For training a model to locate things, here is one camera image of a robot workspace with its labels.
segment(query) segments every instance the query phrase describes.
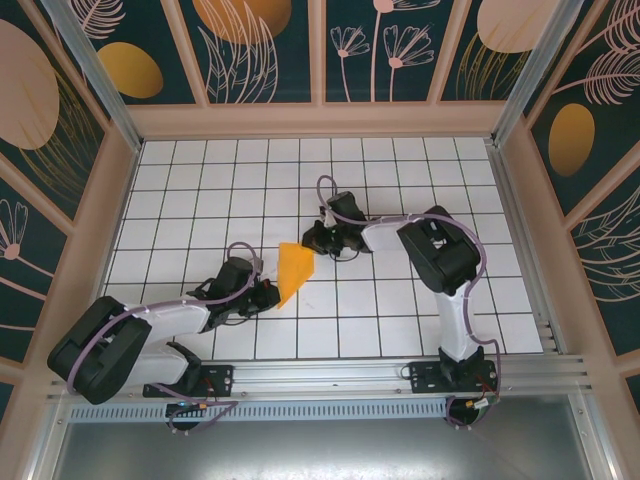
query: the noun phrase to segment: enclosure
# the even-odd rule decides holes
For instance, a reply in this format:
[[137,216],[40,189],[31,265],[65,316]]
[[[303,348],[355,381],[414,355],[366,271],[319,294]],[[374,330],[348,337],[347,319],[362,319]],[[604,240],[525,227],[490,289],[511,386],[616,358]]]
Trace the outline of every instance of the enclosure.
[[[639,32],[638,0],[5,2],[3,475],[635,478]],[[233,371],[198,436],[171,436],[171,399],[91,405],[47,368],[96,298],[178,299],[234,242],[277,286],[322,175],[367,218],[441,205],[484,245],[482,426],[405,375],[442,325],[404,250],[315,255],[283,308],[169,338]]]

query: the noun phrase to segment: yellow oval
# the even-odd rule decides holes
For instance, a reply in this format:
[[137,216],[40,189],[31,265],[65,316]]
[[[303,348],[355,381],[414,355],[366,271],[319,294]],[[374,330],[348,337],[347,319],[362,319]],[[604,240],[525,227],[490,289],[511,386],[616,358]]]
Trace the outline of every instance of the yellow oval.
[[538,43],[558,1],[484,0],[478,10],[478,36],[495,52],[527,52]]
[[162,90],[160,67],[141,48],[114,42],[98,50],[98,57],[120,93],[134,98],[150,98]]
[[56,72],[38,44],[0,20],[0,138],[34,150],[49,141],[58,124]]
[[576,173],[589,158],[596,125],[591,112],[577,103],[562,107],[551,125],[549,161],[563,177]]
[[258,18],[264,20],[273,38],[289,24],[291,0],[193,0],[196,12],[209,30],[227,42],[242,45],[259,41],[258,36],[251,34],[245,3],[256,22]]

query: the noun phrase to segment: white grid mat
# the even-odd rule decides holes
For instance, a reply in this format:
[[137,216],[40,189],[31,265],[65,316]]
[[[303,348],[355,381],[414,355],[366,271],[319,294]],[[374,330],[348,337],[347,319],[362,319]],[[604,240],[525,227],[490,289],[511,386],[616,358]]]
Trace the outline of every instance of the white grid mat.
[[[313,225],[322,174],[369,215],[421,213],[437,201],[478,232],[489,263],[472,295],[476,334],[507,353],[542,352],[481,138],[147,142],[106,294],[130,304],[177,298],[215,276],[239,240],[277,283],[278,244]],[[315,274],[283,309],[177,340],[216,360],[435,355],[437,315],[404,252],[348,263],[315,256]]]

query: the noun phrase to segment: yellow sponge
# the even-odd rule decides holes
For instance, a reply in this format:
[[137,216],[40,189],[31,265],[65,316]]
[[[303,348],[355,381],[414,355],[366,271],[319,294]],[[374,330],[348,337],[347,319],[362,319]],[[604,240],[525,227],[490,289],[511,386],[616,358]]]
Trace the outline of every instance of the yellow sponge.
[[285,303],[313,275],[313,250],[297,243],[281,243],[278,256],[278,290],[280,303]]

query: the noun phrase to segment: purple cable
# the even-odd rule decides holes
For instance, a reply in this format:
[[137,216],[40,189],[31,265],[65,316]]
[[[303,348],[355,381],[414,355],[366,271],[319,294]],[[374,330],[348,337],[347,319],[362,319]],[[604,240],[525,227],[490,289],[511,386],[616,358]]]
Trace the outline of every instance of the purple cable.
[[[255,280],[255,278],[258,276],[258,256],[256,255],[256,251],[253,249],[253,247],[251,247],[251,245],[249,245],[248,243],[245,242],[235,242],[232,243],[231,245],[229,245],[229,248],[227,248],[227,258],[231,257],[231,250],[233,250],[233,248],[235,247],[244,247],[247,250],[249,250],[249,252],[251,253],[251,256],[253,258],[253,270],[251,272],[251,275],[249,276],[249,280],[247,281],[247,283],[237,292],[229,295],[226,298],[221,298],[221,299],[216,299],[216,300],[171,300],[169,302],[160,302],[160,303],[154,303],[148,306],[140,306],[140,307],[136,307],[133,308],[131,310],[127,310],[126,312],[121,313],[120,315],[117,315],[115,317],[113,317],[111,320],[109,320],[104,327],[102,327],[98,333],[95,334],[95,336],[89,340],[89,343],[87,343],[87,345],[84,347],[84,349],[82,350],[82,352],[80,352],[80,355],[78,355],[77,360],[75,361],[75,363],[73,364],[73,367],[71,367],[71,371],[69,372],[69,378],[67,379],[67,390],[69,391],[69,393],[71,395],[77,395],[77,392],[75,391],[75,389],[73,388],[73,384],[75,382],[76,379],[76,375],[78,374],[78,370],[80,369],[80,365],[82,365],[82,362],[85,361],[85,359],[87,358],[87,355],[89,355],[89,352],[91,351],[91,349],[93,347],[96,346],[96,344],[102,340],[102,338],[104,337],[104,335],[111,329],[113,328],[114,325],[116,325],[117,323],[121,322],[122,320],[124,320],[125,318],[130,317],[131,315],[135,315],[137,313],[149,313],[151,310],[156,310],[159,308],[165,308],[165,307],[172,307],[172,306],[177,306],[177,305],[196,305],[196,306],[206,306],[206,305],[219,305],[222,303],[227,303],[230,302],[231,300],[234,300],[236,298],[238,298],[240,295],[242,295],[244,292],[246,292],[251,285],[253,285],[253,281]],[[177,392],[174,392],[173,390],[170,390],[168,388],[166,388],[163,385],[160,384],[152,384],[154,387],[156,387],[158,390],[161,390],[169,395],[172,395],[176,398],[181,398],[183,400],[186,400],[188,402],[193,402],[193,403],[203,403],[209,406],[225,406],[225,405],[229,405],[229,408],[223,410],[223,412],[221,412],[220,415],[217,415],[213,420],[210,420],[208,422],[206,422],[202,428],[206,428],[207,426],[211,426],[215,423],[215,421],[220,418],[221,416],[225,415],[226,413],[228,413],[232,408],[234,408],[238,402],[211,402],[211,401],[202,401],[202,400],[198,400],[196,398],[192,398],[192,397],[187,397],[185,395],[181,395]]]
[[[496,394],[500,393],[500,385],[501,385],[501,380],[502,380],[502,365],[501,365],[501,361],[500,361],[500,345],[498,344],[498,341],[496,339],[491,339],[491,340],[480,340],[478,337],[475,336],[475,334],[473,333],[473,329],[471,328],[471,319],[469,318],[469,295],[471,294],[471,290],[473,289],[473,287],[476,286],[476,284],[480,281],[480,279],[482,278],[482,275],[484,275],[484,272],[487,270],[487,251],[484,248],[484,245],[482,245],[482,242],[480,242],[480,239],[478,238],[478,236],[475,234],[474,231],[472,231],[469,227],[467,227],[465,224],[454,220],[452,218],[446,217],[444,215],[438,215],[435,213],[420,213],[420,214],[410,214],[410,215],[403,215],[403,216],[395,216],[395,217],[383,217],[377,220],[353,220],[351,218],[348,217],[344,217],[336,212],[334,212],[331,209],[331,206],[327,203],[327,201],[324,199],[324,197],[322,196],[322,187],[320,186],[322,184],[323,180],[329,180],[331,182],[331,188],[333,191],[337,191],[338,189],[338,184],[336,183],[336,181],[333,179],[333,177],[331,177],[330,175],[322,175],[320,178],[318,178],[318,181],[316,182],[316,193],[318,194],[318,200],[320,200],[320,204],[327,210],[331,212],[331,215],[338,219],[338,220],[342,220],[345,223],[350,223],[352,225],[361,225],[361,226],[368,226],[368,225],[374,225],[374,224],[381,224],[381,223],[396,223],[398,221],[413,221],[413,220],[420,220],[420,219],[426,219],[426,220],[438,220],[440,222],[444,222],[444,223],[448,223],[450,225],[453,225],[454,227],[459,228],[460,230],[462,230],[464,233],[466,233],[469,238],[471,238],[471,240],[473,241],[473,243],[475,244],[475,246],[478,248],[478,252],[480,252],[480,269],[478,270],[478,274],[475,276],[475,278],[473,280],[471,280],[471,282],[469,283],[469,285],[467,286],[465,292],[464,292],[464,298],[462,301],[462,311],[463,311],[463,316],[464,316],[464,325],[465,328],[467,329],[467,334],[469,335],[469,338],[471,338],[471,340],[473,340],[474,342],[476,342],[478,345],[494,345],[495,349],[496,349],[496,374],[498,376],[498,384],[496,385]],[[456,426],[456,423],[458,423],[459,425],[462,425],[461,422],[459,422],[458,420],[456,420],[455,418],[451,417],[449,415],[449,410],[451,408],[451,404],[453,403],[453,401],[455,400],[455,396],[449,397],[447,399],[447,407],[446,407],[446,418],[445,420],[447,421],[447,423],[449,425],[452,426]],[[480,418],[480,420],[478,420],[477,423],[479,423],[480,421],[482,421],[484,418],[486,417],[486,414]]]

